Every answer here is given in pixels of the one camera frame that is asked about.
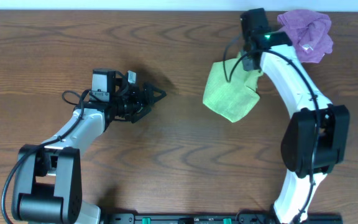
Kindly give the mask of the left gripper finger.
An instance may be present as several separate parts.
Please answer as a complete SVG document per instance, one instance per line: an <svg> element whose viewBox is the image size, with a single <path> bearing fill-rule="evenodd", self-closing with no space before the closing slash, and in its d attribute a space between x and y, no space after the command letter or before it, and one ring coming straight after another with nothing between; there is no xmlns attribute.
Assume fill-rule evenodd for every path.
<svg viewBox="0 0 358 224"><path fill-rule="evenodd" d="M140 119L142 119L145 115L149 114L151 111L152 109L150 106L143 107L141 110L139 110L138 112L134 113L131 116L131 123L138 122Z"/></svg>
<svg viewBox="0 0 358 224"><path fill-rule="evenodd" d="M152 85L151 83L144 83L144 96L145 102L148 105L154 105L156 102L160 101L164 97L166 97L166 92Z"/></svg>

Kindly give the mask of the green microfiber cloth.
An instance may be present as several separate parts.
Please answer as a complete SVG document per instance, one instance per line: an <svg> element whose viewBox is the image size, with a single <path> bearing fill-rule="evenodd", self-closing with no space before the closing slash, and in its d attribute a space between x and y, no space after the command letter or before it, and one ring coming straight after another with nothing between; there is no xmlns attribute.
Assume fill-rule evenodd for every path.
<svg viewBox="0 0 358 224"><path fill-rule="evenodd" d="M258 79L263 75L260 70L245 71L239 64L231 78L228 75L237 62L236 58L214 62L204 89L203 104L215 113L235 123L245 117L258 103Z"/></svg>

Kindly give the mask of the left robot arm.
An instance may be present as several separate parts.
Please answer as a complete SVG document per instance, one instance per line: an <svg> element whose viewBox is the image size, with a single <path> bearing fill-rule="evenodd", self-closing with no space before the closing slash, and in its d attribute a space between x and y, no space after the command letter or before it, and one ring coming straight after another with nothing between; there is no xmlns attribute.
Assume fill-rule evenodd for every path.
<svg viewBox="0 0 358 224"><path fill-rule="evenodd" d="M102 211L82 197L81 156L113 121L136 123L165 91L134 75L94 74L93 86L75 93L73 115L41 144L21 147L5 187L14 182L13 219L28 223L102 223Z"/></svg>

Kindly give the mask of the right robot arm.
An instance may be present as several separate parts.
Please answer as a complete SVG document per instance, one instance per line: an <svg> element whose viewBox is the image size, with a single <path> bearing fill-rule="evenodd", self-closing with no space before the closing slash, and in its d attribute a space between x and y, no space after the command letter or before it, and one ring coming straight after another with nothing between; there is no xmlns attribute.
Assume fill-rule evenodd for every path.
<svg viewBox="0 0 358 224"><path fill-rule="evenodd" d="M317 188L344 159L350 113L324 96L296 56L284 32L245 31L244 68L264 72L290 116L281 143L287 168L272 205L276 223L310 222L307 211Z"/></svg>

